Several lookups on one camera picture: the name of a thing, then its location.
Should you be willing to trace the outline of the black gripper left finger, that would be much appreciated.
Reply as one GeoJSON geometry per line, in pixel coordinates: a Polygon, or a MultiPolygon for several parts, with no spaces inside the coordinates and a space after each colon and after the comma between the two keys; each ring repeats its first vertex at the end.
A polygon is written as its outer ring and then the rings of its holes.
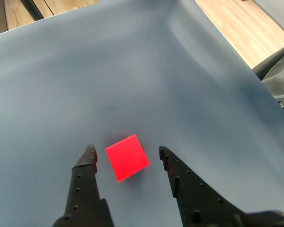
{"type": "Polygon", "coordinates": [[[112,227],[113,221],[107,201],[101,199],[95,174],[97,152],[88,145],[71,171],[71,182],[64,215],[54,227],[112,227]]]}

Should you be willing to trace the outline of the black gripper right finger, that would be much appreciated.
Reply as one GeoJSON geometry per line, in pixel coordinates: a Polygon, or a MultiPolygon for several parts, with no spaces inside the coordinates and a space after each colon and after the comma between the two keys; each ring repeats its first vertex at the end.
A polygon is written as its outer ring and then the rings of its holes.
{"type": "Polygon", "coordinates": [[[184,227],[247,227],[247,215],[224,199],[167,147],[159,147],[184,227]]]}

